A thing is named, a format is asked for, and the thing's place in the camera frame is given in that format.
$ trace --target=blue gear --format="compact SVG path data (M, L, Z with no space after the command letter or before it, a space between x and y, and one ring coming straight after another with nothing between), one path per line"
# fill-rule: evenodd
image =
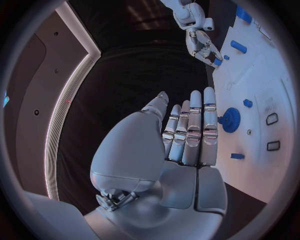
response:
M221 118L223 129L226 133L234 133L241 123L241 114L236 108L230 107Z

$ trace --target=black backdrop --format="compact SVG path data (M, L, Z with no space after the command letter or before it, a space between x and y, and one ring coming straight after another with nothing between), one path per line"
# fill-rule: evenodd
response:
M90 167L112 127L161 91L169 96L168 116L208 86L205 65L188 54L170 9L159 0L108 2L71 1L102 50L71 103L57 153L59 198L84 215L99 206ZM200 4L207 13L208 1Z

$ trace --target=robotic hand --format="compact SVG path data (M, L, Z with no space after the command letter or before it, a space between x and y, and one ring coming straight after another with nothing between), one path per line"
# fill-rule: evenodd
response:
M90 179L100 191L96 198L105 210L119 209L137 199L137 193L152 188L160 179L165 159L191 167L216 164L218 129L214 90L207 87L204 91L201 153L201 93L195 90L182 108L173 107L161 135L168 102L167 94L162 91L141 111L120 121L96 151Z
M205 18L201 6L190 0L160 0L166 7L173 10L173 16L178 26L186 31L186 46L190 55L198 60L217 68L207 57L212 52L217 59L223 60L221 53L212 43L209 36L200 29L212 31L215 29L212 18Z

